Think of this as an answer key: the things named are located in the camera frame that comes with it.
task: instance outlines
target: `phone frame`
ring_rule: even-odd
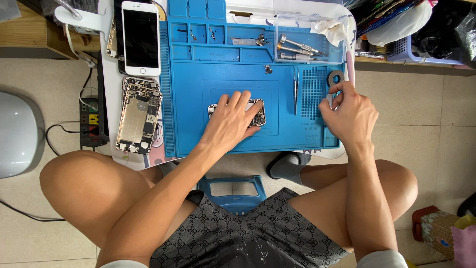
[[[126,73],[129,75],[138,76],[159,76],[160,75],[160,37],[159,37],[159,10],[155,4],[146,4],[140,2],[124,1],[122,2],[122,36],[124,41],[124,63],[126,66]],[[158,52],[158,68],[150,67],[135,67],[127,66],[127,53],[126,53],[126,27],[124,27],[124,10],[134,10],[141,12],[155,13],[157,16],[157,52]]]

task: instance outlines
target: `knee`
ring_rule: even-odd
[[[418,195],[417,177],[408,168],[388,160],[375,160],[379,176],[389,180],[394,193],[398,193],[400,198],[405,199],[410,206]]]
[[[49,161],[40,172],[40,187],[46,198],[50,194],[67,187],[72,179],[87,173],[87,168],[98,160],[100,154],[93,151],[74,151],[60,155]]]

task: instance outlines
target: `pink cloth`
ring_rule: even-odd
[[[476,263],[476,225],[461,230],[451,227],[455,268],[474,268]]]

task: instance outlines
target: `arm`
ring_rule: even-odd
[[[117,222],[96,267],[120,259],[149,266],[150,256],[160,246],[190,189],[222,155],[260,129],[247,128],[261,108],[257,103],[245,112],[250,96],[249,91],[235,92],[229,100],[228,95],[221,96],[198,145]]]
[[[350,82],[335,85],[329,93],[342,90],[332,107],[327,100],[319,105],[330,131],[344,144],[347,166],[346,223],[357,262],[375,251],[397,251],[390,209],[378,178],[374,145],[370,135],[378,117],[370,99],[359,95]]]

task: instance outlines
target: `person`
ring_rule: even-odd
[[[245,215],[228,213],[192,187],[259,127],[261,108],[245,111],[249,91],[221,96],[204,134],[175,169],[134,171],[110,157],[76,151],[51,160],[41,189],[52,207],[101,250],[96,267],[327,267],[355,252],[357,267],[407,267],[393,222],[410,208],[417,181],[398,164],[374,160],[371,133],[378,112],[349,82],[331,109],[319,105],[348,164],[309,166],[310,156],[282,153],[267,168],[314,189],[283,188]]]

